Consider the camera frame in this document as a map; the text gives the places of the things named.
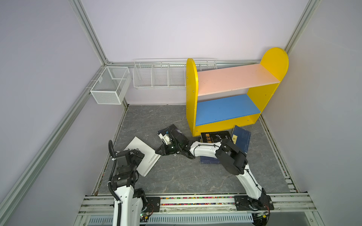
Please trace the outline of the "white booklet black text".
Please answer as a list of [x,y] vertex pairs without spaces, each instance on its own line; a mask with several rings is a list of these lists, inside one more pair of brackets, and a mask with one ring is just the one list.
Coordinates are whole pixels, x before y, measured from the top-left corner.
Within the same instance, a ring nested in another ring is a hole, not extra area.
[[143,177],[147,176],[147,174],[161,157],[160,154],[157,154],[154,149],[141,141],[138,137],[134,137],[134,139],[124,150],[140,151],[143,154],[141,161],[137,165],[137,171]]

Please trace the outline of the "dark eye cover book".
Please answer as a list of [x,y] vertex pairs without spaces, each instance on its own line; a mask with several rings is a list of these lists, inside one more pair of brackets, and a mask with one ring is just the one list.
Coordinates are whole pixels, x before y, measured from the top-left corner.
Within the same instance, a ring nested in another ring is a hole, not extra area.
[[169,127],[159,130],[157,134],[161,137],[168,135],[169,137],[175,137],[179,133],[178,128],[172,124]]

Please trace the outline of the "black book orange title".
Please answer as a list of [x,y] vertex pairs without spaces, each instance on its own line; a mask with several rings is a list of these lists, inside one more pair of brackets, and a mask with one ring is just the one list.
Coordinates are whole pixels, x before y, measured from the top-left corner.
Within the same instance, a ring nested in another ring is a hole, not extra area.
[[217,142],[221,142],[223,139],[232,140],[231,135],[228,131],[201,133],[201,142],[202,143],[217,143]]

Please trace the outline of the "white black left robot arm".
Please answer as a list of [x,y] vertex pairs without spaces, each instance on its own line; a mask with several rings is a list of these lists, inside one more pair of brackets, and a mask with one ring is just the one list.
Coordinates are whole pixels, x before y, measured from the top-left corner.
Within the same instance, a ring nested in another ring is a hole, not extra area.
[[146,196],[143,189],[135,189],[140,174],[138,165],[144,154],[138,149],[121,152],[114,150],[112,140],[108,141],[108,151],[113,167],[107,187],[114,198],[113,226],[140,225],[141,211],[146,208]]

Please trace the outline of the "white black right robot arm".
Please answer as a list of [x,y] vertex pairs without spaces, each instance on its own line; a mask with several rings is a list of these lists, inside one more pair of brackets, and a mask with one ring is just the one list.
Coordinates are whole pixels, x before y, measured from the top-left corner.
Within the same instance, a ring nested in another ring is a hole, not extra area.
[[227,172],[235,175],[243,185],[246,195],[234,197],[239,211],[271,211],[274,205],[271,197],[257,183],[248,165],[247,154],[232,141],[225,138],[216,143],[201,143],[187,139],[174,125],[157,132],[162,145],[157,154],[181,154],[189,159],[211,157],[218,159]]

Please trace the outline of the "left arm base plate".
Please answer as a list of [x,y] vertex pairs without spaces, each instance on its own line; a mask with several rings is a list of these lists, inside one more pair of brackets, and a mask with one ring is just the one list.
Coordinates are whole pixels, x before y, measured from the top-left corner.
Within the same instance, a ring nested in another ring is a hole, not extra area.
[[141,212],[155,213],[159,212],[161,207],[161,197],[159,196],[147,196],[143,200],[143,209]]

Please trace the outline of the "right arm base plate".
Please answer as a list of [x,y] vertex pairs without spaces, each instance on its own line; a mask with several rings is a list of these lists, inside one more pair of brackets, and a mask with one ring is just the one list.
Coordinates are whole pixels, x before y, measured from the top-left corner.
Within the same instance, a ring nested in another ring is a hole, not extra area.
[[269,195],[261,194],[259,199],[247,195],[234,196],[235,206],[238,211],[271,211],[274,205]]

